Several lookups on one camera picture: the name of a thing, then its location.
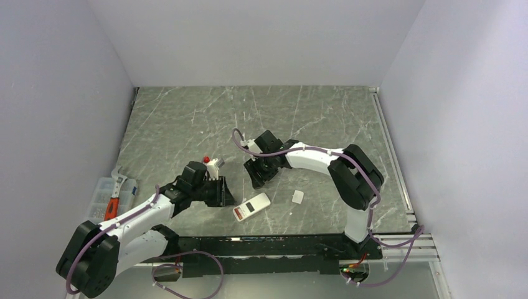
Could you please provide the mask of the white battery cover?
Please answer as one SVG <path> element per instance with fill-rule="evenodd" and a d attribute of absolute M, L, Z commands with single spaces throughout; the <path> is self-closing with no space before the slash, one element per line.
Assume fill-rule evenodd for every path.
<path fill-rule="evenodd" d="M 295 204 L 301 204 L 304 198 L 304 192 L 295 190 L 292 196 L 292 202 Z"/>

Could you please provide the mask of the red white remote control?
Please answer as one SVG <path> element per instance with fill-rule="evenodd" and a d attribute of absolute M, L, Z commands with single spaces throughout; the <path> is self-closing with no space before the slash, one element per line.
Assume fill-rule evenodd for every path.
<path fill-rule="evenodd" d="M 234 207 L 232 211 L 235 220 L 241 222 L 258 214 L 270 205 L 269 197 L 263 192 Z"/>

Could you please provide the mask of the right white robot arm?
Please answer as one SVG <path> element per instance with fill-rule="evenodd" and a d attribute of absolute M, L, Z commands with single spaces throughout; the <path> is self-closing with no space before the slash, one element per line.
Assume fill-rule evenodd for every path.
<path fill-rule="evenodd" d="M 328 175 L 340 198 L 347 205 L 344 253 L 357 259 L 367 250 L 372 210 L 380 200 L 384 177 L 357 145 L 329 149 L 298 140 L 281 141 L 266 130 L 259 137 L 245 140 L 238 129 L 232 132 L 235 145 L 251 157 L 244 167 L 254 189 L 271 181 L 279 169 L 305 169 Z"/>

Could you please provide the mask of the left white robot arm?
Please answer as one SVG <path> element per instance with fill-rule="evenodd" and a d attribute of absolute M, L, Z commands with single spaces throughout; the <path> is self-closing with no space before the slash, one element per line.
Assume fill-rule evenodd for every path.
<path fill-rule="evenodd" d="M 225 176 L 213 176 L 209 165 L 191 161 L 173 182 L 156 186 L 149 199 L 128 212 L 99 224 L 81 223 L 55 268 L 65 279 L 67 293 L 95 298 L 116 276 L 140 262 L 169 262 L 183 256 L 180 236 L 166 222 L 193 202 L 226 207 L 235 199 Z"/>

